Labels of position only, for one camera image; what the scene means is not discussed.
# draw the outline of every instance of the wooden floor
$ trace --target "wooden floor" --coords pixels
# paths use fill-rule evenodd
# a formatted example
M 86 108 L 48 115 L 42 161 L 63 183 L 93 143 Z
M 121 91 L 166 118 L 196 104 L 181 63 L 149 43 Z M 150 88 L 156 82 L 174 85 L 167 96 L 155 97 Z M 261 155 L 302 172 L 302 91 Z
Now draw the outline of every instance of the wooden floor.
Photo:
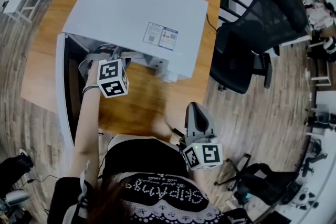
M 57 115 L 20 98 L 29 45 L 51 0 L 40 3 L 33 23 L 21 24 L 0 15 L 0 161 L 18 154 L 23 147 L 35 167 L 18 182 L 47 175 L 64 176 L 69 167 L 69 152 L 64 149 Z M 303 121 L 310 107 L 309 89 L 305 80 L 305 46 L 280 49 L 281 57 L 273 60 L 271 88 L 263 88 L 263 78 L 254 77 L 249 91 L 240 95 L 217 91 L 217 83 L 209 80 L 205 106 L 215 118 L 217 134 L 224 146 L 224 157 L 238 161 L 247 152 L 252 162 L 265 162 L 275 171 L 294 170 L 304 145 Z M 106 152 L 108 135 L 100 136 L 101 159 Z M 206 172 L 204 188 L 219 209 L 227 210 L 225 201 L 231 193 L 227 186 L 215 187 L 217 179 L 232 175 L 232 169 Z M 36 223 L 45 223 L 56 179 L 25 186 L 31 199 L 24 202 Z M 255 217 L 267 208 L 254 198 L 249 212 Z

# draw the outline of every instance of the wrist strap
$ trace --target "wrist strap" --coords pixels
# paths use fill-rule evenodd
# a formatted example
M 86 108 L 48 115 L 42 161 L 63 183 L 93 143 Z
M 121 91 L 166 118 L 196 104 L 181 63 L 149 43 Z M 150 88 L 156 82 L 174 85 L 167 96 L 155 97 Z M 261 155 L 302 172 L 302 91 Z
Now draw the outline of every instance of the wrist strap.
M 84 95 L 84 93 L 90 89 L 93 89 L 93 88 L 99 88 L 99 86 L 97 84 L 95 85 L 86 85 L 83 89 L 83 92 L 82 92 L 82 95 Z

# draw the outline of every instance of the black office chair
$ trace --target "black office chair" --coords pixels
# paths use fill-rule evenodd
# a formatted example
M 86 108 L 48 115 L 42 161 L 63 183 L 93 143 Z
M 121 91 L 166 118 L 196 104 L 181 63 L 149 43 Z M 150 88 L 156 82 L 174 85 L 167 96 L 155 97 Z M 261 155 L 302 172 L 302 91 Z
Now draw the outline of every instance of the black office chair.
M 252 74 L 270 87 L 270 48 L 300 36 L 308 24 L 298 0 L 253 0 L 244 14 L 217 30 L 210 75 L 224 88 L 245 93 Z
M 219 186 L 235 181 L 228 190 L 234 191 L 237 188 L 234 196 L 240 205 L 247 202 L 248 194 L 257 196 L 269 206 L 285 205 L 291 202 L 301 189 L 302 185 L 295 182 L 299 175 L 297 172 L 273 172 L 264 163 L 248 166 L 251 156 L 245 154 L 245 157 L 247 161 L 241 171 L 230 159 L 227 159 L 226 162 L 233 166 L 236 176 L 222 183 L 214 183 L 215 186 Z

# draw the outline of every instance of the brown hair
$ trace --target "brown hair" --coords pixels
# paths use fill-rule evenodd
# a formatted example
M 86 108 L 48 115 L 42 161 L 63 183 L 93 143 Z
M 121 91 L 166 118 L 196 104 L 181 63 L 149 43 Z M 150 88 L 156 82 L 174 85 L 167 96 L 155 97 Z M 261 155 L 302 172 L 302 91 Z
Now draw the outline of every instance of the brown hair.
M 86 224 L 128 223 L 130 214 L 121 199 L 125 185 L 112 177 L 96 188 L 89 198 Z

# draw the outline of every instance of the wooden table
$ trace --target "wooden table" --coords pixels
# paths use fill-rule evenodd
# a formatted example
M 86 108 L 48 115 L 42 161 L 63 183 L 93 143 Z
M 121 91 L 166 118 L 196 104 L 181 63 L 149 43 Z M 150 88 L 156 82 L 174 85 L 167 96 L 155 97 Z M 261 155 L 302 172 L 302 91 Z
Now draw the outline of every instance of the wooden table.
M 77 0 L 53 0 L 30 48 L 21 97 L 57 113 L 55 93 L 56 38 Z M 209 2 L 208 16 L 217 25 L 220 0 Z M 203 103 L 216 33 L 205 22 L 197 63 L 191 79 L 164 83 L 154 70 L 131 63 L 127 69 L 129 94 L 100 100 L 99 127 L 113 133 L 156 135 L 168 139 L 171 127 L 183 131 L 185 111 Z

